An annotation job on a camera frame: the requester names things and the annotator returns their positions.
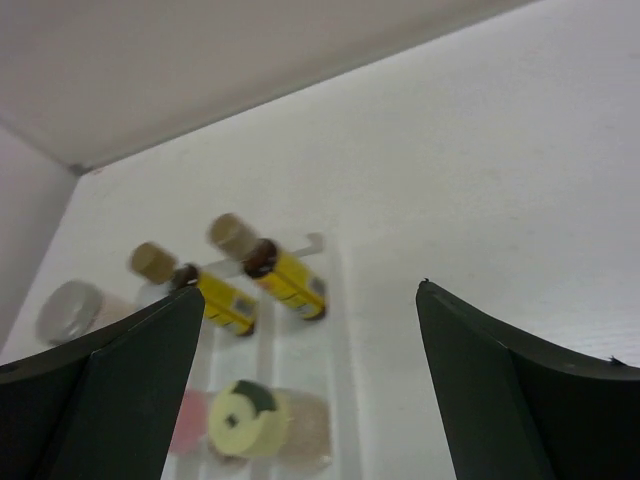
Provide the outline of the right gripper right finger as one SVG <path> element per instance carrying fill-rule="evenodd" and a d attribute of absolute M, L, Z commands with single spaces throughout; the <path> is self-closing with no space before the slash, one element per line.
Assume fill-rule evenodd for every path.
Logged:
<path fill-rule="evenodd" d="M 429 280 L 416 307 L 457 478 L 638 478 L 638 368 L 539 338 Z"/>

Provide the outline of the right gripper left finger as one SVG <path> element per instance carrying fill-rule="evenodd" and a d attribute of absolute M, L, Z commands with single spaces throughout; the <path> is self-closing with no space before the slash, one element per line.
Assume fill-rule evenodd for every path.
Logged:
<path fill-rule="evenodd" d="M 203 311 L 187 287 L 3 365 L 2 478 L 160 478 Z"/>

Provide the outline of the pink-lid spice shaker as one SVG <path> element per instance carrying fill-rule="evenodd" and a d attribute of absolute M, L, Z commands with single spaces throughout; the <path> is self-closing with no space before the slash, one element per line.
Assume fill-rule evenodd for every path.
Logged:
<path fill-rule="evenodd" d="M 185 391 L 169 445 L 171 454 L 184 455 L 196 450 L 206 436 L 208 406 L 205 392 Z"/>

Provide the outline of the silver-lid jar blue label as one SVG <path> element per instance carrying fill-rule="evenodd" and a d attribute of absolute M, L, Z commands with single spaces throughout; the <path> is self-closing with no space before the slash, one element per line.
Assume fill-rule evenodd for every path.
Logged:
<path fill-rule="evenodd" d="M 137 306 L 92 283 L 70 280 L 45 301 L 36 320 L 36 336 L 60 345 L 99 330 L 137 310 Z"/>

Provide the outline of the yellow-lid spice shaker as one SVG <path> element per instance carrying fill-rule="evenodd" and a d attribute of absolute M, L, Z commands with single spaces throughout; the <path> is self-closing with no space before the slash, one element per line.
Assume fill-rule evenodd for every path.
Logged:
<path fill-rule="evenodd" d="M 329 406 L 304 391 L 237 380 L 219 391 L 207 435 L 221 454 L 248 460 L 276 458 L 295 467 L 331 462 Z"/>

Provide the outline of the amber bottle gold cap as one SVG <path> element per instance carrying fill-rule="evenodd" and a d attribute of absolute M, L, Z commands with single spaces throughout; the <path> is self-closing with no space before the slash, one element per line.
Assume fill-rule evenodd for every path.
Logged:
<path fill-rule="evenodd" d="M 194 263 L 180 264 L 178 259 L 153 242 L 137 246 L 129 260 L 129 269 L 161 286 L 167 293 L 186 287 L 197 288 L 204 298 L 204 317 L 239 337 L 254 333 L 258 302 L 242 290 L 206 272 Z"/>
<path fill-rule="evenodd" d="M 260 236 L 238 215 L 217 217 L 207 236 L 246 276 L 298 317 L 314 321 L 326 316 L 324 280 L 275 240 Z"/>

